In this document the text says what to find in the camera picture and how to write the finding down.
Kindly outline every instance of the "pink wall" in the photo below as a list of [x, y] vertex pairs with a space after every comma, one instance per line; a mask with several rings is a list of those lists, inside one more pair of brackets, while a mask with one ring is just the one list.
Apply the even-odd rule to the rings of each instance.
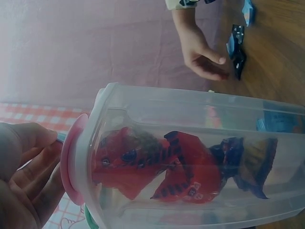
[[[222, 0], [200, 2], [214, 46]], [[206, 90], [162, 0], [1, 0], [0, 101], [91, 107], [109, 82]]]

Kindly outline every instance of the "pink lid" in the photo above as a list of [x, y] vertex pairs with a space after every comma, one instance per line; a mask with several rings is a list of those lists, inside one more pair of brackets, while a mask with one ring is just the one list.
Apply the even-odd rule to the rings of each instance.
[[66, 139], [62, 146], [61, 151], [61, 179], [63, 187], [65, 188], [65, 191], [67, 192], [69, 198], [76, 204], [76, 205], [82, 205], [84, 203], [82, 195], [76, 191], [70, 181], [71, 176], [74, 176], [74, 174], [69, 174], [69, 156], [70, 153], [73, 153], [70, 151], [71, 144], [74, 142], [74, 139], [78, 138], [79, 135], [82, 133], [84, 127], [86, 126], [88, 121], [88, 116], [86, 114], [82, 114], [77, 118], [75, 123], [71, 126], [70, 130], [68, 131], [68, 134], [66, 136]]

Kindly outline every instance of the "clear plastic container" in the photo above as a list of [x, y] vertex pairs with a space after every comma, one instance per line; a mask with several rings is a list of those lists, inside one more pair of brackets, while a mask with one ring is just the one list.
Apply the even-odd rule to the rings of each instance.
[[[300, 125], [286, 133], [258, 131], [257, 122], [262, 119], [265, 125], [280, 125], [266, 120], [268, 114], [296, 117]], [[67, 135], [61, 161], [64, 186], [76, 204], [86, 203], [103, 229], [234, 229], [292, 217], [305, 208], [304, 115], [301, 106], [261, 99], [111, 83], [100, 90], [90, 118], [81, 116]], [[166, 171], [161, 171], [131, 200], [117, 188], [98, 182], [95, 172], [96, 167], [112, 163], [98, 158], [106, 137], [124, 127], [140, 129], [155, 139], [164, 139], [171, 131], [188, 133], [206, 147], [230, 137], [243, 137], [244, 144], [277, 139], [263, 188], [268, 199], [239, 189], [229, 178], [214, 199], [204, 204], [181, 199], [162, 202], [152, 199], [165, 178]], [[119, 182], [128, 182], [126, 174], [121, 175]]]

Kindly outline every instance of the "wooden table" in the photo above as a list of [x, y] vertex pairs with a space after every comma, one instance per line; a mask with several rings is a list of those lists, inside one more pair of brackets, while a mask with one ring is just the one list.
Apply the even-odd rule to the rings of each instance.
[[[251, 96], [305, 105], [305, 0], [252, 0], [255, 24], [245, 30], [247, 62], [242, 80], [232, 75], [227, 82], [213, 82], [211, 89], [226, 94]], [[241, 9], [244, 0], [224, 0], [219, 51], [232, 24], [245, 25]], [[304, 229], [305, 212], [297, 217], [257, 229]]]

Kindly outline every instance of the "tablecloth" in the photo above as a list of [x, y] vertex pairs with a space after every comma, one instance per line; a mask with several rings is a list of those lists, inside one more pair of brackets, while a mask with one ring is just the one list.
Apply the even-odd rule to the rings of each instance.
[[[29, 104], [0, 103], [0, 122], [36, 122], [45, 128], [67, 133], [76, 118], [90, 110]], [[65, 193], [43, 229], [88, 229], [83, 206], [77, 206]]]

